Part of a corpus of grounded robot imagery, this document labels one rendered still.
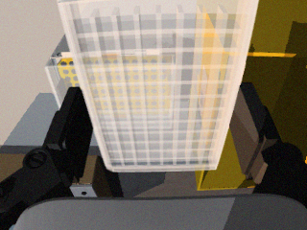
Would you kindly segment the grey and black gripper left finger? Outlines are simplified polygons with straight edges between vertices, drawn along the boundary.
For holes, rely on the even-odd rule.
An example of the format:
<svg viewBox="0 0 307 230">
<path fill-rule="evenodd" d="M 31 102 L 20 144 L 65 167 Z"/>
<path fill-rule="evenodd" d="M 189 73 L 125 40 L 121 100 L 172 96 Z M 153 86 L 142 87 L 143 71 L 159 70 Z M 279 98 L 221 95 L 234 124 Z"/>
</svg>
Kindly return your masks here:
<svg viewBox="0 0 307 230">
<path fill-rule="evenodd" d="M 9 230 L 32 204 L 73 196 L 70 186 L 83 177 L 92 132 L 81 88 L 69 87 L 42 148 L 29 151 L 23 167 L 0 182 L 0 230 Z"/>
</svg>

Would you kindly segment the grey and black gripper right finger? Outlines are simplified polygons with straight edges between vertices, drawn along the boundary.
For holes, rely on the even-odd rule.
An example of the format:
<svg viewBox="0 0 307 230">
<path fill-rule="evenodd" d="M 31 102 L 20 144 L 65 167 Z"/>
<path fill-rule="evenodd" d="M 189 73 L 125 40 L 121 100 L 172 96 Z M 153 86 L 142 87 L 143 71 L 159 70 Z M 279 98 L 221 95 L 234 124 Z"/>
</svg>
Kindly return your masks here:
<svg viewBox="0 0 307 230">
<path fill-rule="evenodd" d="M 242 174 L 256 183 L 252 194 L 286 196 L 307 209 L 307 163 L 297 146 L 282 142 L 252 82 L 241 82 L 229 128 Z"/>
</svg>

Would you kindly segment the yellow open-top bin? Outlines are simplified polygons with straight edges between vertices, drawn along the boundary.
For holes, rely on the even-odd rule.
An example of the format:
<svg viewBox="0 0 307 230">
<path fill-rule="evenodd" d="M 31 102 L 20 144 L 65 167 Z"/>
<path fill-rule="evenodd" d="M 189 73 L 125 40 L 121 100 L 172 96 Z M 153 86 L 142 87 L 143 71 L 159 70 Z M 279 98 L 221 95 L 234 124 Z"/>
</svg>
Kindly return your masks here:
<svg viewBox="0 0 307 230">
<path fill-rule="evenodd" d="M 282 139 L 307 163 L 307 0 L 259 0 L 241 82 L 252 82 Z M 261 57 L 255 57 L 261 56 Z M 230 129 L 217 170 L 195 171 L 197 190 L 253 188 Z"/>
</svg>

